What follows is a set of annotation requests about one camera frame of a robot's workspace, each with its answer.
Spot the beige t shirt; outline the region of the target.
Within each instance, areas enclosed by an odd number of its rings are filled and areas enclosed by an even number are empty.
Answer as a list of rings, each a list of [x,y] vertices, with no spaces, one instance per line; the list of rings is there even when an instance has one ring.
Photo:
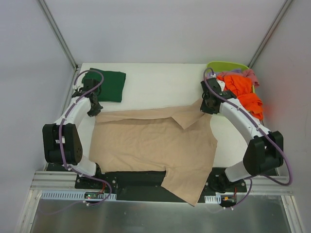
[[[96,116],[89,158],[102,172],[164,171],[161,186],[196,205],[217,149],[211,115],[192,105],[102,112]]]

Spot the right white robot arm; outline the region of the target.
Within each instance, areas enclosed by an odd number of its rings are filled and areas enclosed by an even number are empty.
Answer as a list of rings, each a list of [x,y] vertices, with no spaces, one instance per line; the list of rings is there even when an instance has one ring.
[[[283,165],[283,136],[272,132],[255,121],[239,99],[230,91],[222,91],[216,78],[201,81],[203,90],[201,111],[222,114],[239,131],[247,143],[242,160],[225,169],[219,179],[219,187],[230,191],[236,181],[262,175]]]

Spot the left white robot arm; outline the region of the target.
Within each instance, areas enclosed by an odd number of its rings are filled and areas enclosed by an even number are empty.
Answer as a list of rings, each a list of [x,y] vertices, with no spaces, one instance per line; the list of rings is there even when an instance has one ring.
[[[79,136],[78,129],[86,118],[95,124],[95,116],[103,109],[97,97],[101,92],[100,84],[96,79],[88,79],[81,86],[75,86],[65,112],[54,123],[45,124],[42,128],[46,162],[86,176],[87,185],[93,189],[102,185],[102,171],[96,162],[90,161],[90,149],[83,148],[88,140]]]

